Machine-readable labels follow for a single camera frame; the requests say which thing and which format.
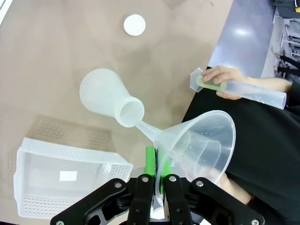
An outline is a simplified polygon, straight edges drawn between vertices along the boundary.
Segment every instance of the black shirt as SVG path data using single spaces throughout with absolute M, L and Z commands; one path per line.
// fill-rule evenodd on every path
M 252 194 L 249 207 L 266 225 L 300 225 L 300 85 L 293 83 L 284 110 L 240 99 L 220 98 L 203 89 L 184 117 L 211 110 L 231 115 L 236 142 L 227 176 Z

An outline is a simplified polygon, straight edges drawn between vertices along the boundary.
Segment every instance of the white round lid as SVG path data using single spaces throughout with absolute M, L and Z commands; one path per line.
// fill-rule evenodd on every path
M 141 35 L 146 28 L 144 18 L 138 14 L 133 14 L 127 17 L 124 21 L 124 29 L 131 36 Z

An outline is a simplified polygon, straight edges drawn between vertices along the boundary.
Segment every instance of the bolt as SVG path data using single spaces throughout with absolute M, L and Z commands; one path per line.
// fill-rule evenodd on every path
M 196 182 L 196 185 L 197 185 L 198 187 L 202 187 L 204 184 L 203 184 L 202 181 L 197 181 L 197 182 Z
M 171 181 L 171 182 L 176 181 L 176 177 L 174 177 L 174 176 L 169 177 L 169 181 Z
M 122 187 L 122 184 L 117 182 L 117 183 L 114 184 L 114 187 L 115 188 L 120 188 L 120 187 Z
M 142 177 L 142 181 L 143 181 L 143 182 L 148 182 L 148 181 L 149 181 L 149 178 L 148 178 L 148 177 Z
M 254 219 L 251 221 L 251 225 L 259 225 L 259 221 L 257 219 Z

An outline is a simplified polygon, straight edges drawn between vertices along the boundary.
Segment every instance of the white rectangular sticker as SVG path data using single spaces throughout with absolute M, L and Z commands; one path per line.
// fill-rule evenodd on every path
M 60 181 L 76 181 L 77 171 L 60 171 Z

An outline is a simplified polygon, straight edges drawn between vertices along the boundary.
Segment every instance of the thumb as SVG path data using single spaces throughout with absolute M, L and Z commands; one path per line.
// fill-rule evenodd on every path
M 231 100 L 237 100 L 237 99 L 240 99 L 239 96 L 227 94 L 227 93 L 220 92 L 220 91 L 217 91 L 217 92 L 216 92 L 216 95 L 218 95 L 218 96 L 221 97 L 221 98 L 225 98 L 225 99 L 231 99 Z

